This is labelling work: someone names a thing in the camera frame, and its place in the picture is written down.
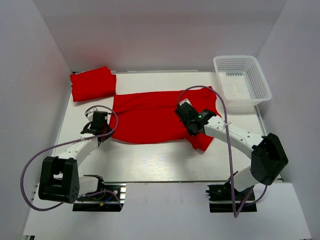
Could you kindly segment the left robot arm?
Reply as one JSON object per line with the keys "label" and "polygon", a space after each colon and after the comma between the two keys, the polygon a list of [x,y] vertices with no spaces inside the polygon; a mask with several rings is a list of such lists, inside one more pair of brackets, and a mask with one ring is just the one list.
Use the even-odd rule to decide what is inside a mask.
{"label": "left robot arm", "polygon": [[102,178],[97,175],[79,176],[78,167],[108,138],[104,136],[81,140],[57,156],[46,157],[41,167],[39,198],[73,204],[78,197],[97,192]]}

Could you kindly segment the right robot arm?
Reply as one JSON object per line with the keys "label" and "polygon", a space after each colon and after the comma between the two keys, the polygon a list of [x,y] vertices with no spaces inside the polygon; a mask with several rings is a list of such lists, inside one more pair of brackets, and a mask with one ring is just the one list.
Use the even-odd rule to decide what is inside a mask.
{"label": "right robot arm", "polygon": [[203,134],[217,138],[250,158],[250,166],[233,176],[237,192],[256,184],[270,186],[289,163],[280,139],[273,133],[261,136],[231,123],[226,124],[216,113],[208,109],[197,112],[187,101],[180,104],[175,113],[191,136]]}

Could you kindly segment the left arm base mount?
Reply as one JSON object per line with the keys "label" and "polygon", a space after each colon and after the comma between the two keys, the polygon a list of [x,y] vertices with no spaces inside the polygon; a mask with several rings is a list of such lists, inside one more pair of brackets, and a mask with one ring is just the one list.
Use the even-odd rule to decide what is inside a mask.
{"label": "left arm base mount", "polygon": [[125,183],[104,183],[98,189],[102,192],[95,196],[81,196],[73,204],[73,212],[120,212],[125,203],[126,184]]}

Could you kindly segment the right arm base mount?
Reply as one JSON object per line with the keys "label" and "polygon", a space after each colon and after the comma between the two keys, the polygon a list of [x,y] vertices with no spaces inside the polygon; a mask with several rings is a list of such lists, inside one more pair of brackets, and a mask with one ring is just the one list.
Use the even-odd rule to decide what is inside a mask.
{"label": "right arm base mount", "polygon": [[[205,191],[208,195],[209,200],[209,210],[210,213],[232,213],[232,195],[229,189],[230,185],[227,184],[210,184],[207,186]],[[235,210],[237,211],[242,202],[245,200],[250,192],[250,187],[244,191],[238,192],[235,190]],[[255,194],[252,191],[249,197],[241,209],[242,213],[253,213],[257,212],[257,206],[253,203],[256,200]]]}

